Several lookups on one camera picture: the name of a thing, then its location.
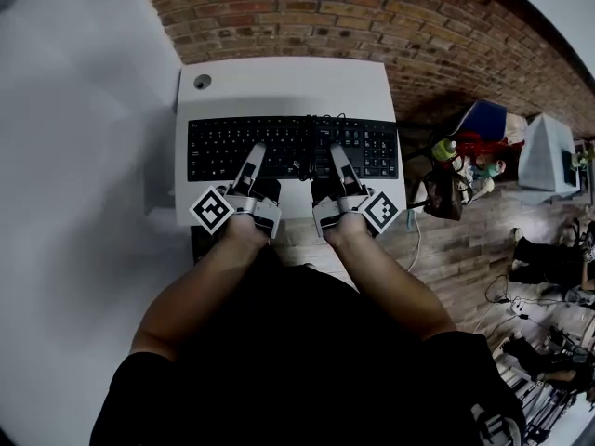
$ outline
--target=bag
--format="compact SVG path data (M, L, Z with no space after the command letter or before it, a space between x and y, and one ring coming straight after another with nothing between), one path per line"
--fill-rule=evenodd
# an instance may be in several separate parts
M465 185L464 190L458 187L459 182ZM461 175L441 169L434 169L424 177L424 185L428 192L428 204L424 210L432 216L459 221L463 216L463 198L461 193L467 191L473 198L469 183Z

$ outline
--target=wooden floor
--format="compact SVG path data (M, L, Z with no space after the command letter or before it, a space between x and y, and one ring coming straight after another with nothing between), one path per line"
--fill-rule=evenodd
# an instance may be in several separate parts
M512 317L507 312L509 305L494 306L485 299L488 285L509 269L514 248L512 229L522 228L533 242L555 243L562 229L581 214L584 210L575 206L525 205L506 196L504 188L497 188L467 206L458 222L420 214L417 220L421 247L412 272L442 300L460 330L489 335L499 323ZM377 239L402 266L410 266L417 246L417 230L415 225L407 228L406 213ZM317 237L312 219L283 222L274 246L286 265L312 263L318 270L352 284L333 250ZM498 298L504 287L505 280L501 278L490 297ZM546 287L511 283L509 296L537 299ZM535 322L558 323L577 335L582 335L593 318L591 310L562 303L539 306L518 302L515 308L522 308L522 313L529 314ZM505 322L488 338L490 346L517 330L533 342L545 337L545 330L533 321Z

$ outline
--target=keyboard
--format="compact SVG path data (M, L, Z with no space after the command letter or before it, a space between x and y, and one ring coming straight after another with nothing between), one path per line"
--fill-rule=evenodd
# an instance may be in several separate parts
M188 122L188 181L236 177L254 144L267 146L259 178L329 177L340 144L358 177L398 178L396 124L330 117L231 117Z

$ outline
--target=person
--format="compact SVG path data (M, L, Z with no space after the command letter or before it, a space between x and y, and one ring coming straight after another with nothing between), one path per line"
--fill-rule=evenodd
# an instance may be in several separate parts
M531 243L514 229L514 262L509 281L523 284L551 282L564 289L580 286L583 291L595 290L595 263L588 262L587 252L579 247Z
M147 310L91 445L476 445L478 405L524 428L485 337L458 332L361 215L324 237L359 293L310 267L284 268L253 219L232 216Z
M502 350L516 357L522 368L535 380L550 383L554 388L574 393L587 392L587 401L595 401L593 368L588 359L575 361L574 356L561 353L539 354L527 340L513 336Z

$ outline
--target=brick wall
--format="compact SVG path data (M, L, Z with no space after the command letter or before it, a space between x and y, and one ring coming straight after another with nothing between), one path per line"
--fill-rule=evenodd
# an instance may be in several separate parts
M370 59L386 65L398 120L440 122L487 98L595 135L588 86L532 26L494 0L152 1L184 63Z

